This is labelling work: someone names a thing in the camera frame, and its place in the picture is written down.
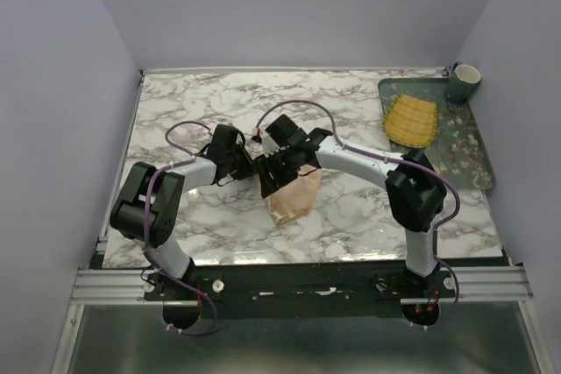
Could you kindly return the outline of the peach cloth napkin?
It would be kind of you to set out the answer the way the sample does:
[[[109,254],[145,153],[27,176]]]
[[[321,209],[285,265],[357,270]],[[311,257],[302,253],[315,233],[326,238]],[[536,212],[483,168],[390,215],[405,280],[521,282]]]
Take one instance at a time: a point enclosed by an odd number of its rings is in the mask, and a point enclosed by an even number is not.
[[[323,177],[322,170],[312,165],[303,164],[298,172],[298,178],[279,188],[277,181],[279,157],[267,157],[265,154],[255,156],[253,158],[254,179],[260,196],[259,176],[254,167],[254,160],[257,157],[266,157],[270,172],[276,181],[276,191],[266,198],[261,197],[274,224],[280,227],[306,215],[315,204]]]

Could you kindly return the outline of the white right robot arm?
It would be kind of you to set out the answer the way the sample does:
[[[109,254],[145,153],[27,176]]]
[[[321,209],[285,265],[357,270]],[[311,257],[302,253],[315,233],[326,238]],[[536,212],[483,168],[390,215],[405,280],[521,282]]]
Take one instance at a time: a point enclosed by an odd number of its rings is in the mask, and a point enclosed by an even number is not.
[[[350,174],[384,188],[393,218],[405,229],[405,290],[416,297],[435,286],[438,266],[434,251],[433,220],[442,212],[446,189],[424,153],[406,155],[361,150],[336,139],[333,131],[315,128],[306,132],[288,116],[277,117],[252,138],[263,147],[253,160],[261,196],[266,198],[299,177],[304,166]]]

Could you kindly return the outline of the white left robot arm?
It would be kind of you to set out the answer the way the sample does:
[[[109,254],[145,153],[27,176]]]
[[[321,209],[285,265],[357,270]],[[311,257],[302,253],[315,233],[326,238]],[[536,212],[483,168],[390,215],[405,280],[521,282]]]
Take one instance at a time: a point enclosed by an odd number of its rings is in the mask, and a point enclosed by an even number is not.
[[[252,176],[252,159],[245,149],[245,136],[234,126],[219,124],[207,129],[212,138],[199,152],[165,140],[188,157],[161,168],[135,163],[122,185],[110,212],[110,226],[142,247],[149,263],[164,274],[164,288],[177,299],[186,299],[195,286],[195,262],[174,236],[174,225],[184,193],[199,187],[217,185],[230,177],[245,180]]]

